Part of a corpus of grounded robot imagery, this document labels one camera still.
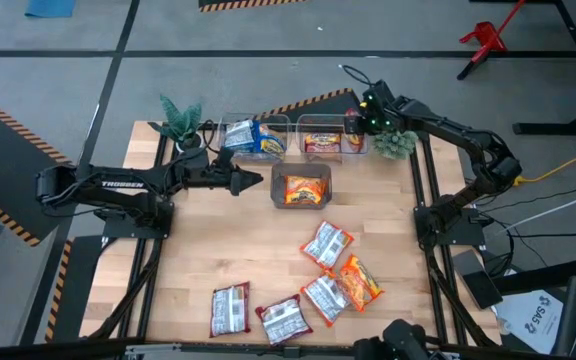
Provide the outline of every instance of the wooden table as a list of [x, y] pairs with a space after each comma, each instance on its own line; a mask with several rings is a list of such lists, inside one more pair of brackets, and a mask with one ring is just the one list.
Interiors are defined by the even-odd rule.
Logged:
[[[125, 167], [152, 167], [159, 136], [146, 122], [136, 122]], [[457, 149], [431, 139], [441, 193], [464, 186]], [[419, 146], [422, 177], [425, 164]], [[296, 144], [286, 162], [303, 162]], [[349, 346], [360, 338], [381, 335], [397, 318], [422, 325], [435, 334], [428, 273], [412, 219], [416, 205], [409, 161], [393, 161], [372, 152], [344, 155], [332, 168], [333, 198], [324, 210], [281, 210], [270, 200], [269, 165], [245, 165], [264, 181], [233, 197], [224, 189], [192, 189], [175, 197], [173, 229], [164, 240], [147, 339], [153, 341], [267, 344], [254, 308], [297, 293], [320, 275], [320, 268], [299, 251], [322, 220], [350, 232], [355, 241], [337, 262], [354, 253], [385, 290], [365, 313], [347, 309], [327, 328], [308, 301], [301, 306], [313, 334], [289, 344]], [[425, 197], [430, 199], [427, 181]], [[135, 239], [119, 239], [100, 257], [80, 334], [96, 330], [126, 291]], [[451, 247], [453, 254], [467, 247]], [[212, 291], [250, 281], [248, 334], [210, 339]], [[495, 316], [476, 308], [457, 277], [466, 308], [489, 337], [500, 343]], [[129, 334], [136, 332], [141, 299], [137, 299]], [[446, 324], [455, 342], [450, 306], [444, 299]]]

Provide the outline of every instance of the artificial plant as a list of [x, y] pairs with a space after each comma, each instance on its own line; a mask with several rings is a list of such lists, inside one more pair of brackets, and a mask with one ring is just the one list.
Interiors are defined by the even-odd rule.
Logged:
[[160, 95], [159, 99], [166, 114], [167, 122], [162, 125], [153, 122], [148, 124], [160, 134], [179, 143], [182, 147], [192, 144], [193, 137], [199, 128], [201, 104], [191, 105], [182, 113], [168, 97]]
[[405, 160], [415, 151], [419, 137], [413, 131], [400, 133], [385, 132], [375, 135], [373, 146], [375, 151], [383, 157], [396, 160]]

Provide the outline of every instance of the concrete floor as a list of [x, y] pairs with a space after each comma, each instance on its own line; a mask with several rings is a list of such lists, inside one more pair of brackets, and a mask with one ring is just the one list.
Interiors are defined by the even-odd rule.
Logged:
[[[499, 24], [510, 5], [466, 0], [311, 0], [307, 3], [201, 14], [192, 1], [149, 0], [140, 5], [128, 50], [466, 50], [457, 39], [477, 21]], [[79, 0], [72, 18], [27, 19], [26, 0], [0, 0], [0, 49], [113, 50], [129, 0]], [[567, 1], [576, 22], [576, 1]], [[503, 35], [512, 50], [573, 50], [554, 6], [527, 5]], [[458, 59], [160, 58], [124, 59], [110, 98], [94, 162], [121, 165], [135, 120], [163, 117], [164, 93], [179, 104], [202, 102], [206, 118], [273, 108], [342, 87], [363, 86], [337, 65], [383, 78], [437, 114], [501, 135], [534, 177], [576, 156], [576, 137], [519, 137], [514, 122], [567, 122], [576, 116], [576, 60], [491, 60], [464, 82]], [[0, 58], [0, 107], [71, 158], [77, 158], [110, 65], [108, 58]], [[492, 206], [576, 187], [576, 164], [539, 184], [500, 196]], [[514, 222], [576, 194], [500, 210]], [[99, 233], [93, 217], [76, 219], [71, 235]], [[519, 228], [522, 233], [576, 232], [576, 207]], [[503, 236], [488, 230], [493, 252]], [[528, 239], [548, 264], [576, 259], [576, 238]], [[29, 249], [0, 236], [0, 346], [17, 342], [48, 249]], [[517, 244], [514, 264], [543, 266]], [[197, 358], [208, 358], [202, 355]]]

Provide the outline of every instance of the white cable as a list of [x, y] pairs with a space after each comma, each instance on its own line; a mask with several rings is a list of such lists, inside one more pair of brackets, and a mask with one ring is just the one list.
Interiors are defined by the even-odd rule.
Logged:
[[572, 205], [575, 205], [575, 204], [576, 204], [576, 200], [573, 200], [573, 201], [571, 201], [571, 202], [569, 202], [569, 203], [567, 203], [567, 204], [558, 206], [558, 207], [556, 207], [556, 208], [554, 208], [554, 209], [550, 209], [550, 210], [548, 210], [548, 211], [544, 211], [544, 212], [542, 212], [541, 214], [537, 214], [537, 215], [535, 215], [535, 216], [531, 216], [531, 217], [529, 217], [529, 218], [527, 218], [527, 219], [521, 220], [521, 221], [519, 221], [519, 222], [516, 222], [516, 223], [508, 226], [506, 229], [501, 230], [501, 231], [499, 231], [498, 233], [496, 233], [495, 236], [497, 236], [497, 235], [499, 235], [499, 234], [501, 234], [501, 233], [505, 233], [506, 230], [510, 230], [510, 229], [512, 229], [512, 228], [514, 228], [514, 227], [517, 227], [517, 226], [521, 225], [521, 224], [525, 224], [525, 223], [527, 223], [527, 222], [529, 222], [529, 221], [533, 221], [533, 220], [538, 219], [538, 218], [540, 218], [540, 217], [542, 217], [542, 216], [546, 216], [546, 215], [548, 215], [548, 214], [552, 214], [552, 213], [554, 213], [554, 212], [556, 212], [556, 211], [559, 211], [559, 210], [561, 210], [561, 209], [567, 208], [568, 206], [572, 206]]

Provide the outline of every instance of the yellow cable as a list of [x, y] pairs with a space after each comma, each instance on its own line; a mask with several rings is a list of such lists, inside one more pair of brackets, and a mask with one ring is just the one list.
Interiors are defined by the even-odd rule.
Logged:
[[574, 163], [575, 161], [576, 161], [576, 158], [574, 158], [574, 159], [572, 159], [572, 160], [570, 160], [570, 161], [567, 161], [567, 162], [565, 162], [564, 164], [562, 164], [562, 165], [560, 165], [560, 166], [558, 166], [558, 167], [556, 167], [556, 168], [548, 171], [547, 173], [541, 175], [540, 177], [537, 177], [537, 178], [534, 178], [534, 179], [526, 179], [526, 178], [523, 177], [523, 176], [517, 176], [517, 178], [515, 179], [515, 182], [514, 182], [513, 186], [519, 186], [519, 185], [521, 185], [521, 184], [523, 184], [523, 183], [532, 183], [532, 182], [541, 181], [541, 180], [547, 178], [548, 176], [556, 173], [557, 171], [565, 168], [566, 166]]

